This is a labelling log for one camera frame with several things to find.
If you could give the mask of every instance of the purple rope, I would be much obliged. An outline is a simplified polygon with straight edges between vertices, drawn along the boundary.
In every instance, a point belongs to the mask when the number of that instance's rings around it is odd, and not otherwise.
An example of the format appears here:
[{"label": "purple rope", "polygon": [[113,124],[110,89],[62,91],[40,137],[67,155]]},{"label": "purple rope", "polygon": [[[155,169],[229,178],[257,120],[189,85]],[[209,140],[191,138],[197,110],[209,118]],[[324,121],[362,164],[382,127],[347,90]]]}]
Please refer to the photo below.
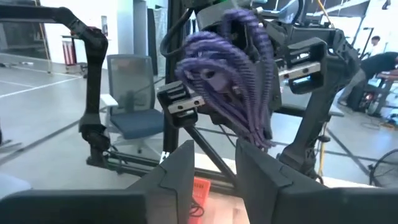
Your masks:
[{"label": "purple rope", "polygon": [[[231,21],[248,28],[261,60],[265,65],[265,78],[258,77],[256,66],[249,57],[234,46]],[[273,144],[265,139],[264,130],[271,131],[268,102],[274,75],[273,48],[265,29],[252,11],[234,9],[226,11],[219,36],[212,32],[198,32],[185,41],[185,57],[177,64],[175,75],[193,91],[201,95],[220,115],[232,122],[240,137],[260,148]],[[234,90],[238,90],[241,99]]]}]

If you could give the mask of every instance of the blue chair seat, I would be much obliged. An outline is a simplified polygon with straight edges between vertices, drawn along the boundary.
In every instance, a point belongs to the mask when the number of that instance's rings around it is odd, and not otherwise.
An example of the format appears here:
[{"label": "blue chair seat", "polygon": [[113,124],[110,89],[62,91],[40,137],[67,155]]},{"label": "blue chair seat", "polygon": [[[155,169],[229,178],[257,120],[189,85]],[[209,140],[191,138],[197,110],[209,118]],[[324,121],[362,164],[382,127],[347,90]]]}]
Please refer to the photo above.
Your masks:
[{"label": "blue chair seat", "polygon": [[154,109],[111,115],[111,122],[120,130],[124,139],[159,134],[163,132],[163,120],[163,114]]},{"label": "blue chair seat", "polygon": [[6,174],[0,174],[0,200],[8,195],[30,190],[32,186],[24,180]]}]

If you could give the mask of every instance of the gray chair backrest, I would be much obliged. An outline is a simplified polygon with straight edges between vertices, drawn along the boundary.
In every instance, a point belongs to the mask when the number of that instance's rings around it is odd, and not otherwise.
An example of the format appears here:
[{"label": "gray chair backrest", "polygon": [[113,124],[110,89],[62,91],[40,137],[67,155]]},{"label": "gray chair backrest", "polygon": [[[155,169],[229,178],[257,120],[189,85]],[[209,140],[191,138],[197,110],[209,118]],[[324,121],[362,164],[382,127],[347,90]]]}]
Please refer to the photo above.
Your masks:
[{"label": "gray chair backrest", "polygon": [[109,55],[109,94],[119,103],[110,115],[154,109],[155,87],[150,57]]}]

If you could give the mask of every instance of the chair armrest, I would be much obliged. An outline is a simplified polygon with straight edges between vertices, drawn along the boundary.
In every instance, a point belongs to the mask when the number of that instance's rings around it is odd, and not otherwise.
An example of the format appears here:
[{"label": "chair armrest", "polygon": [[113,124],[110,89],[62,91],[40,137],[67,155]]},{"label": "chair armrest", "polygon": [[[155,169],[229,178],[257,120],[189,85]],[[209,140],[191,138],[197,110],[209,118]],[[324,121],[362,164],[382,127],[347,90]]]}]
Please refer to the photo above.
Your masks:
[{"label": "chair armrest", "polygon": [[100,99],[107,107],[119,106],[119,103],[110,94],[101,94]]}]

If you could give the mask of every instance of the gray floor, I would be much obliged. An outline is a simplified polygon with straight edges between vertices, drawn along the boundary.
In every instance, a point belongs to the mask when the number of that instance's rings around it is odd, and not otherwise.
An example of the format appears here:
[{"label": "gray floor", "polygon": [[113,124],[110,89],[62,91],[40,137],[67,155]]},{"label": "gray floor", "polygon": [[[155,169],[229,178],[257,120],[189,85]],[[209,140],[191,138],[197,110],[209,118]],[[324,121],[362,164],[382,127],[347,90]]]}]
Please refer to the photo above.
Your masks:
[{"label": "gray floor", "polygon": [[[53,75],[47,74],[43,62],[30,67],[0,68],[1,127],[6,139],[22,143],[19,148],[0,152],[0,172],[28,180],[37,189],[107,189],[132,184],[137,177],[85,164],[88,145],[78,134],[77,121],[85,107],[86,80],[54,67],[58,73]],[[106,72],[101,91],[108,92]],[[343,111],[344,118],[333,117],[328,125],[333,138],[326,145],[324,175],[367,183],[366,166],[398,145],[398,133],[364,128],[369,118]],[[274,141],[279,145],[270,154],[276,155],[293,141],[299,124],[300,118],[293,116],[272,117]],[[206,116],[200,117],[197,126],[221,131]],[[201,132],[222,157],[233,159],[234,149],[225,136]],[[159,156],[162,137],[159,134],[151,139],[149,144],[157,151],[144,152],[145,156]],[[190,136],[180,131],[180,143],[187,139]],[[133,147],[123,151],[135,153]]]}]

